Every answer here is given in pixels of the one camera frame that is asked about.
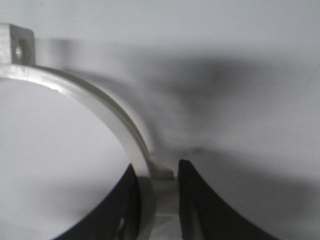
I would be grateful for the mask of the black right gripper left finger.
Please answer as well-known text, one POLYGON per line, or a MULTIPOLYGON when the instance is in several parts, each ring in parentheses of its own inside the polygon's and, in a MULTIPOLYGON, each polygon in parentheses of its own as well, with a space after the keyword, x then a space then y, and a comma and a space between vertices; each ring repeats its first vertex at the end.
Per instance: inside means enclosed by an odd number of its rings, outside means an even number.
POLYGON ((132 165, 106 198, 57 240, 136 240, 139 233, 139 186, 132 165))

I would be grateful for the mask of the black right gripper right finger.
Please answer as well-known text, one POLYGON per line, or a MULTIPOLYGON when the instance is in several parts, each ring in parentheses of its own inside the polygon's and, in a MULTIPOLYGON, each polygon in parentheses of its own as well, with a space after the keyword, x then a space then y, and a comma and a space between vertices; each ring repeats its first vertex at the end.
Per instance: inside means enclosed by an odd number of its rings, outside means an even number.
POLYGON ((192 163, 178 162, 179 222, 184 240, 274 240, 230 207, 192 163))

